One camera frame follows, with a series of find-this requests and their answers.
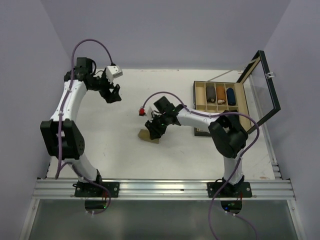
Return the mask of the khaki underwear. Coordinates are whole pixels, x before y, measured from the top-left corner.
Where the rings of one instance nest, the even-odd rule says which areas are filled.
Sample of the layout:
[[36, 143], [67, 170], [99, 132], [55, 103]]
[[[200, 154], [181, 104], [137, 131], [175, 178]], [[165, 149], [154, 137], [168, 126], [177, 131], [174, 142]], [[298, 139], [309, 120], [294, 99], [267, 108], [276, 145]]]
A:
[[159, 139], [151, 139], [150, 132], [147, 129], [141, 129], [137, 136], [144, 142], [159, 144]]

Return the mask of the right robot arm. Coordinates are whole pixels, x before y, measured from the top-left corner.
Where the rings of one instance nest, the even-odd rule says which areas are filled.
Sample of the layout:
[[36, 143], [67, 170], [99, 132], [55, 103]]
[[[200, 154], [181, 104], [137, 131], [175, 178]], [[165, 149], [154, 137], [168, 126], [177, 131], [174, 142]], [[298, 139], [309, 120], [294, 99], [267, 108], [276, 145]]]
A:
[[202, 113], [186, 109], [182, 104], [175, 106], [163, 96], [154, 103], [156, 113], [150, 108], [144, 124], [151, 140], [160, 139], [170, 125], [200, 129], [210, 135], [216, 150], [223, 156], [224, 174], [221, 182], [209, 183], [209, 197], [235, 198], [244, 182], [242, 154], [248, 139], [235, 112], [221, 114]]

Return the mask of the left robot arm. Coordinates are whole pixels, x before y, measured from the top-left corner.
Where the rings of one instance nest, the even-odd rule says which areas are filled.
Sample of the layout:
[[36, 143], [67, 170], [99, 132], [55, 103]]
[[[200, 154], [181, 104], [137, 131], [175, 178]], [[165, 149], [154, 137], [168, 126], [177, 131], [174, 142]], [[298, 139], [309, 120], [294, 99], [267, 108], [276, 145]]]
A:
[[97, 168], [85, 155], [85, 139], [76, 125], [82, 99], [88, 91], [96, 91], [108, 103], [120, 102], [120, 86], [114, 79], [122, 76], [121, 68], [114, 63], [106, 66], [101, 75], [96, 74], [96, 63], [87, 57], [79, 57], [76, 65], [63, 80], [63, 93], [57, 109], [49, 120], [42, 121], [40, 131], [50, 156], [58, 159], [57, 170], [70, 166], [78, 177], [75, 197], [116, 198], [120, 184], [104, 182]]

